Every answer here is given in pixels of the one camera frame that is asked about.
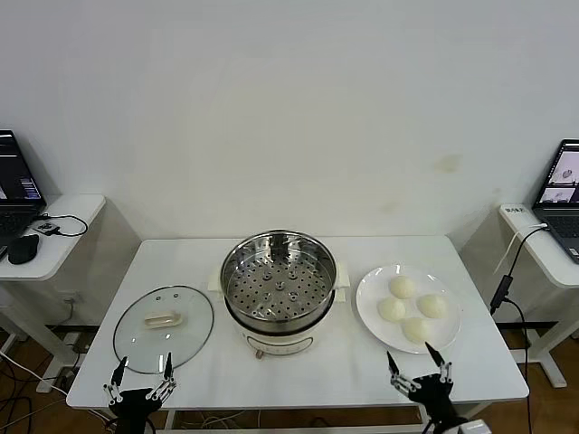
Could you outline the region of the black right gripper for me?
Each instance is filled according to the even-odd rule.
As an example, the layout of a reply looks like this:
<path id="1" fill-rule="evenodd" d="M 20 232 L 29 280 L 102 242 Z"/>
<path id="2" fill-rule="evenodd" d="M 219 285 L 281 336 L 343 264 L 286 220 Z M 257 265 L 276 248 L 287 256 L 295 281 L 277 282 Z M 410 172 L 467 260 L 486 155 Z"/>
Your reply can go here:
<path id="1" fill-rule="evenodd" d="M 390 353 L 387 353 L 388 369 L 391 375 L 390 383 L 399 392 L 409 392 L 409 400 L 420 403 L 426 409 L 433 425 L 433 433 L 444 433 L 455 429 L 466 422 L 453 407 L 450 399 L 453 382 L 451 378 L 451 362 L 446 362 L 442 355 L 428 342 L 425 346 L 431 358 L 439 368 L 440 373 L 432 373 L 413 380 L 400 373 L 400 370 Z"/>

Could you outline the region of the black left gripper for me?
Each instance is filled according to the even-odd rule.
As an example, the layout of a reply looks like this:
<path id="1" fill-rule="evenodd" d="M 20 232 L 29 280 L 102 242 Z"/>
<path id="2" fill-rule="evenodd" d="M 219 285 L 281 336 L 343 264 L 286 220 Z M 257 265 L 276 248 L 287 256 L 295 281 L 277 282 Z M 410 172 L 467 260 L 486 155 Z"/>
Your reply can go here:
<path id="1" fill-rule="evenodd" d="M 124 356 L 119 365 L 112 371 L 110 381 L 103 385 L 103 391 L 109 399 L 110 411 L 114 418 L 116 434 L 156 433 L 156 427 L 150 416 L 161 409 L 176 388 L 172 353 L 166 356 L 166 364 L 161 383 L 148 397 L 150 388 L 120 391 L 128 358 Z"/>

